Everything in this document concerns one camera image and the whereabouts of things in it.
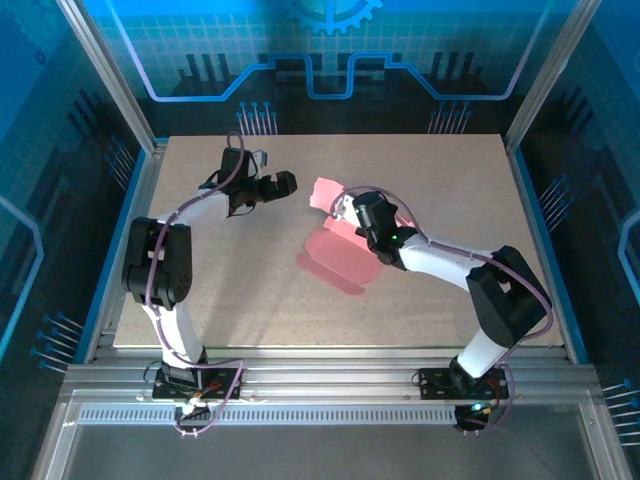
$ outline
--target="enclosure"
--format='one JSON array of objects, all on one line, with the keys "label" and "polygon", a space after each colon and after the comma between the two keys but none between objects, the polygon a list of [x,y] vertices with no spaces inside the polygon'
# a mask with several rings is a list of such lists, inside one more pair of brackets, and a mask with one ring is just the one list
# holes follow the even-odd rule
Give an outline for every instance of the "enclosure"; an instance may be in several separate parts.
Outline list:
[{"label": "enclosure", "polygon": [[[0,0],[2,477],[635,478],[638,21],[631,0]],[[180,441],[124,255],[229,132],[297,191],[193,243],[195,332],[244,373]],[[465,438],[412,380],[471,341],[469,293],[344,240],[328,180],[529,263],[555,323],[509,359],[502,431]]]}]

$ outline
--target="black mounting plate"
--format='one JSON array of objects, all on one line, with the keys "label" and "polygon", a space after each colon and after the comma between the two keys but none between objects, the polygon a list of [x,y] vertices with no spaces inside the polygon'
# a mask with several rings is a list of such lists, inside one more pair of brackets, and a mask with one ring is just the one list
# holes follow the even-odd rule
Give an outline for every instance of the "black mounting plate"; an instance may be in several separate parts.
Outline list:
[{"label": "black mounting plate", "polygon": [[[231,382],[236,376],[235,368],[210,368],[202,370],[202,381],[206,386],[219,385],[212,390],[206,391],[201,397],[202,400],[222,400],[231,387]],[[240,386],[242,385],[242,376],[240,376],[239,384],[233,389],[232,400],[240,398]],[[185,400],[191,398],[190,391],[187,387],[168,383],[161,369],[156,372],[156,381],[153,386],[151,397],[154,400]]]},{"label": "black mounting plate", "polygon": [[476,388],[466,394],[454,387],[448,368],[421,368],[414,374],[413,381],[420,388],[421,400],[494,400],[496,394],[490,383],[497,388],[500,400],[509,398],[509,387],[501,368],[489,370],[478,379]]}]

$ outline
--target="glass panel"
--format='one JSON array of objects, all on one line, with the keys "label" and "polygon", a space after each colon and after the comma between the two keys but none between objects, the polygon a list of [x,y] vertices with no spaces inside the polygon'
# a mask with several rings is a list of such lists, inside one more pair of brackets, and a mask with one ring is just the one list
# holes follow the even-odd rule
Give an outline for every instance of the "glass panel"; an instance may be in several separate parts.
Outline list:
[{"label": "glass panel", "polygon": [[574,1],[85,4],[162,137],[504,133]]},{"label": "glass panel", "polygon": [[[604,386],[629,378],[634,388],[640,384],[639,22],[637,2],[603,0],[521,146],[590,359]],[[628,418],[633,423],[637,416]]]},{"label": "glass panel", "polygon": [[54,1],[0,0],[0,47],[0,450],[29,478],[140,149]]}]

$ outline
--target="work surface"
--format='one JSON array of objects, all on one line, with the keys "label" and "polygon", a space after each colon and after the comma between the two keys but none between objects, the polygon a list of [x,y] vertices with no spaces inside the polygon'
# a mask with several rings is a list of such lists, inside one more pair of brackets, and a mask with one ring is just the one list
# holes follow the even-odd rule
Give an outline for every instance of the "work surface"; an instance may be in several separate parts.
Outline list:
[{"label": "work surface", "polygon": [[[207,346],[455,346],[478,329],[469,295],[436,278],[386,267],[363,295],[349,296],[298,267],[296,255],[327,218],[309,206],[318,177],[396,193],[438,239],[475,249],[514,246],[542,279],[498,135],[273,136],[246,143],[268,152],[266,173],[289,170],[299,188],[221,222],[194,245],[188,304]],[[225,146],[224,137],[172,137],[150,215],[190,198],[219,168]],[[116,344],[157,343],[150,320],[128,296]],[[531,342],[560,343],[556,327]]]}]

